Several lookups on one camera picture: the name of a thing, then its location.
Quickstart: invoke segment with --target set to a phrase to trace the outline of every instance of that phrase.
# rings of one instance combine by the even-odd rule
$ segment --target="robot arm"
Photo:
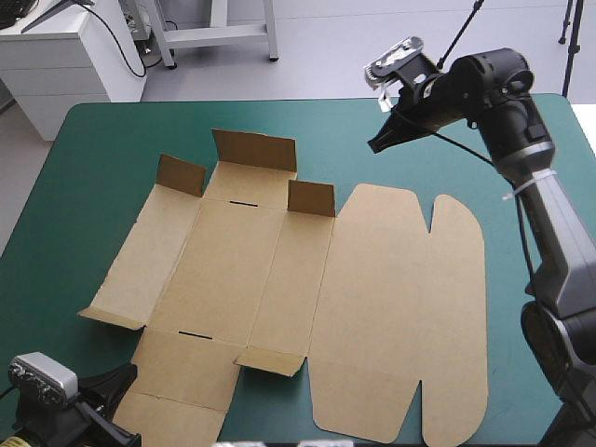
[[[550,168],[555,146],[529,94],[522,55],[502,48],[456,60],[441,73],[410,37],[365,67],[367,82],[401,82],[400,100],[369,141],[375,153],[459,119],[478,129],[496,170],[515,188],[541,264],[527,292],[526,340],[564,405],[540,445],[596,445],[596,244]]]

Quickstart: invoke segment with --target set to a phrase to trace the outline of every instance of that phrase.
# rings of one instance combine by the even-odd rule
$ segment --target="metal stand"
[[[262,24],[228,26],[228,0],[212,0],[209,28],[173,31],[169,31],[166,27],[159,0],[146,0],[144,3],[163,62],[171,69],[177,66],[172,56],[172,50],[175,48],[214,47],[266,41],[269,44],[269,59],[277,61],[279,58],[273,0],[264,0],[264,23]]]
[[[567,27],[571,24],[571,41],[569,42],[569,48],[567,49],[568,56],[567,56],[567,66],[565,67],[565,80],[563,81],[562,85],[562,95],[567,98],[567,93],[569,92],[569,83],[571,82],[571,72],[574,69],[574,57],[579,52],[579,44],[577,43],[579,39],[579,26],[581,24],[581,16],[584,12],[584,0],[576,0],[576,11],[574,13],[574,20],[572,23],[569,22],[569,18],[571,16],[571,8],[573,6],[573,0],[568,0],[567,2],[567,9],[565,11],[565,19],[562,23],[562,35],[559,39],[559,43],[563,45],[566,41],[565,33],[567,32]]]

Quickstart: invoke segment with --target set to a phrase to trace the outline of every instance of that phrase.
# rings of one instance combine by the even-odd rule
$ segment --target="white cabinet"
[[[129,71],[103,24],[80,6],[20,33],[53,3],[39,0],[27,18],[0,30],[0,79],[49,141],[74,105],[137,102],[145,83]],[[93,10],[110,25],[135,72],[142,73],[118,0],[96,0]]]

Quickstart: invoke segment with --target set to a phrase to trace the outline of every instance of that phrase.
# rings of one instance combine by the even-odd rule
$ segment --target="cardboard flap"
[[[285,210],[288,180],[295,178],[296,173],[289,170],[220,161],[211,175],[205,198]]]
[[[207,170],[199,165],[162,154],[157,167],[156,183],[192,196],[203,196]]]
[[[296,172],[296,141],[262,133],[213,129],[220,161]]]
[[[317,214],[286,213],[250,346],[297,357],[307,354],[333,221]],[[267,363],[259,365],[256,359],[245,366],[270,371]]]
[[[246,345],[285,214],[205,200],[149,327]]]
[[[364,440],[391,443],[400,432],[418,387],[415,377],[396,379],[321,359],[308,359],[313,418],[318,427]]]
[[[114,324],[115,326],[131,329],[132,331],[137,331],[146,324],[146,321],[137,321],[134,319],[122,317],[121,315],[115,314],[113,312],[108,312],[103,309],[98,309],[97,307],[93,307],[92,305],[90,305],[86,309],[81,310],[77,313],[77,315],[79,317],[95,319],[103,323]]]
[[[242,351],[236,364],[292,377],[300,370],[304,361],[304,356],[249,346]]]
[[[201,199],[156,184],[88,309],[87,318],[139,329],[168,283]]]
[[[217,440],[224,418],[223,412],[128,392],[114,421],[128,432],[141,433],[143,447],[209,447]]]
[[[459,445],[478,428],[488,396],[482,234],[452,197],[439,196],[433,216],[429,234],[411,192],[361,184],[336,219],[308,354],[320,427],[393,441],[422,381],[427,445]]]
[[[225,413],[241,352],[241,346],[147,328],[132,359],[139,377],[131,390]]]
[[[290,180],[288,211],[335,216],[335,193],[332,184]]]

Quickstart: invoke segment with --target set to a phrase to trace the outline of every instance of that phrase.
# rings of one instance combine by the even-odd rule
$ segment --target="gray floor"
[[[230,20],[263,17],[261,0],[230,0]],[[281,58],[266,45],[178,50],[178,69],[150,70],[144,101],[262,100],[371,97],[362,66],[401,38],[419,35],[437,59],[472,7],[472,0],[277,0]],[[457,56],[497,47],[522,52],[536,74],[535,92],[561,91],[566,47],[557,44],[566,0],[486,2],[456,48]],[[162,1],[182,27],[209,17],[196,0]],[[587,0],[570,100],[596,103],[596,0]],[[0,253],[46,158],[18,106],[0,115]]]

